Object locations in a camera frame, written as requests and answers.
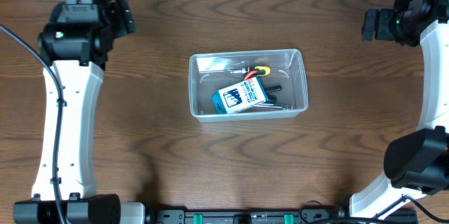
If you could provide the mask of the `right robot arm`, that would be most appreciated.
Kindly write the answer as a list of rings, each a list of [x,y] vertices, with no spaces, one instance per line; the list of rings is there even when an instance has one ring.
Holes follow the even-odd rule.
[[[424,62],[422,108],[415,132],[392,141],[383,172],[349,198],[346,220],[381,223],[408,202],[448,190],[448,0],[394,0],[368,9],[364,41],[419,46]]]

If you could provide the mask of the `stubby yellow black screwdriver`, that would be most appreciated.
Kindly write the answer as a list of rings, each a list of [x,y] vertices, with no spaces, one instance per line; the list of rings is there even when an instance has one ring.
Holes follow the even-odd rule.
[[[263,76],[267,76],[271,73],[271,68],[268,66],[264,66],[264,65],[258,65],[258,66],[254,66],[254,67],[242,67],[241,69],[232,70],[231,73],[247,75],[248,73],[250,73],[252,71],[256,72],[257,76],[263,77]]]

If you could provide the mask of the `small black orange hammer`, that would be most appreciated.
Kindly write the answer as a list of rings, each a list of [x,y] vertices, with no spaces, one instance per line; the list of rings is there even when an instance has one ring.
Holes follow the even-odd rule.
[[[281,85],[264,88],[265,93],[274,93],[274,92],[281,91],[281,90],[282,90]]]

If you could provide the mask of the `slim black yellow screwdriver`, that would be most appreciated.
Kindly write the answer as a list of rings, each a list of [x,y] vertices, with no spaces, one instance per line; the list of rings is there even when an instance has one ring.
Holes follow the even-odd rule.
[[[272,98],[272,99],[268,99],[268,101],[265,102],[266,104],[274,104],[276,103],[276,99]]]

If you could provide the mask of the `white blue screwdriver box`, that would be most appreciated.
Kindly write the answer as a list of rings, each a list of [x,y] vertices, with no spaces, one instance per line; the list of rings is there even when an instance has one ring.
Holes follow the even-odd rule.
[[[218,114],[235,114],[268,101],[259,77],[222,88],[212,96]]]

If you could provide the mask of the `red handled pliers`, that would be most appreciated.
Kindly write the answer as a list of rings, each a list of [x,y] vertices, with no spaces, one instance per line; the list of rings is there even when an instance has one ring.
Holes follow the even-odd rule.
[[[252,77],[254,77],[254,76],[257,76],[257,74],[258,74],[258,71],[257,71],[257,70],[251,70],[251,71],[249,71],[249,72],[245,75],[245,77],[243,78],[243,80],[246,81],[246,80],[248,80],[248,79],[250,79],[250,78],[252,78]]]

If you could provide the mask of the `silver combination wrench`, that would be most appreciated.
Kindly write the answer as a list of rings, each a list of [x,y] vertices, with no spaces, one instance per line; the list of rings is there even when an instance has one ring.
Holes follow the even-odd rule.
[[[290,105],[280,104],[280,103],[261,103],[259,105],[254,105],[255,108],[261,109],[271,109],[271,110],[291,110]]]

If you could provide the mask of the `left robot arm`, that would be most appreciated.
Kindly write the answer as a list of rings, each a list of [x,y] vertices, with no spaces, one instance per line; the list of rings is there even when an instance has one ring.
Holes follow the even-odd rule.
[[[134,33],[127,0],[64,0],[39,34],[46,116],[41,161],[16,223],[143,223],[146,208],[100,195],[93,168],[95,107],[115,39]]]

